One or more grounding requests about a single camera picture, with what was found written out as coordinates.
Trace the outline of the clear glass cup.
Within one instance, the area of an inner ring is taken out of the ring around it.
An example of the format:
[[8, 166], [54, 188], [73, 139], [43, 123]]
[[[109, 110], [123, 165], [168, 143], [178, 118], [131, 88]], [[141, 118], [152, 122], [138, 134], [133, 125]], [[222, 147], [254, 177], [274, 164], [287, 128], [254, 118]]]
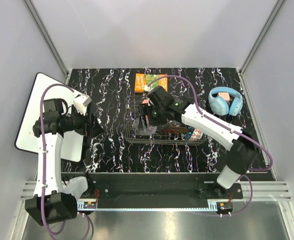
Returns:
[[133, 121], [132, 129], [136, 135], [151, 136], [156, 133], [157, 127], [156, 126], [146, 127], [144, 125], [144, 122], [141, 120], [141, 118], [137, 118]]

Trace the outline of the red floral plate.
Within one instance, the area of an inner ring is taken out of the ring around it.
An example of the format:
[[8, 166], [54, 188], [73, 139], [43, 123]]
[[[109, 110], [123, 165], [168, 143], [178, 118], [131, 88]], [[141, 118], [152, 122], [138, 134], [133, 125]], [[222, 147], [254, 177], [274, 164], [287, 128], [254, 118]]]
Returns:
[[176, 134], [176, 133], [189, 133], [190, 130], [188, 127], [183, 127], [183, 126], [169, 126], [165, 127], [161, 130], [163, 133], [168, 133], [168, 134]]

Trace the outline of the wire dish rack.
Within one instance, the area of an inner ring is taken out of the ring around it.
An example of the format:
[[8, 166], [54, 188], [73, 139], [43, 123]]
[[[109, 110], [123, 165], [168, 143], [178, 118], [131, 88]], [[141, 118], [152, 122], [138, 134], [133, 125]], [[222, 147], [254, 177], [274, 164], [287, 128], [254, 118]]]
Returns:
[[204, 143], [205, 139], [202, 136], [200, 140], [189, 141], [184, 139], [184, 133], [165, 133], [161, 132], [166, 127], [189, 127], [180, 124], [174, 120], [168, 120], [166, 124], [157, 126], [156, 133], [153, 135], [136, 135], [132, 129], [133, 121], [137, 118], [141, 118], [144, 125], [148, 127], [145, 120], [139, 114], [139, 105], [146, 99], [142, 95], [134, 95], [130, 97], [128, 109], [126, 110], [124, 127], [124, 138], [132, 144], [161, 144], [161, 145], [188, 145], [198, 146]]

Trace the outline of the blue triangle pattern bowl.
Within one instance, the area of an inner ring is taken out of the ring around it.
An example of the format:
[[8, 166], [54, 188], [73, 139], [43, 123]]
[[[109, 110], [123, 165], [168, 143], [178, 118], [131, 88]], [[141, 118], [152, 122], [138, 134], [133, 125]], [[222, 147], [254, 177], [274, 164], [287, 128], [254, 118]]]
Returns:
[[188, 132], [184, 134], [184, 139], [186, 141], [198, 141], [202, 136], [203, 133], [199, 129], [189, 126]]

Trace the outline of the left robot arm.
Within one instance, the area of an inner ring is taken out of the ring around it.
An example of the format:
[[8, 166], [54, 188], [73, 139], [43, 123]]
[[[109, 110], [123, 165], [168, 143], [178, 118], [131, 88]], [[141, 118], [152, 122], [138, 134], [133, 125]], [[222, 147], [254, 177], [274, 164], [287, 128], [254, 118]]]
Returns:
[[74, 219], [77, 202], [94, 195], [95, 186], [85, 173], [63, 183], [61, 177], [61, 151], [64, 135], [75, 132], [93, 138], [104, 132], [88, 113], [90, 98], [77, 96], [72, 105], [64, 99], [43, 100], [39, 119], [33, 126], [38, 147], [38, 173], [33, 197], [25, 201], [25, 210], [40, 225], [47, 226]]

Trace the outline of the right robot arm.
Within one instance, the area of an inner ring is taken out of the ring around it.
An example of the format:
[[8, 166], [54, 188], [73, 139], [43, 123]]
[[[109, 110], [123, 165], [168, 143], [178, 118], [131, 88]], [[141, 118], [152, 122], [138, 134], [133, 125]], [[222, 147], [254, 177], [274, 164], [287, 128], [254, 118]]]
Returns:
[[228, 151], [226, 165], [213, 187], [214, 194], [219, 198], [231, 193], [231, 186], [247, 173], [259, 154], [257, 141], [250, 133], [200, 109], [195, 100], [170, 95], [161, 86], [147, 93], [147, 99], [139, 105], [139, 114], [147, 127], [175, 120], [213, 138]]

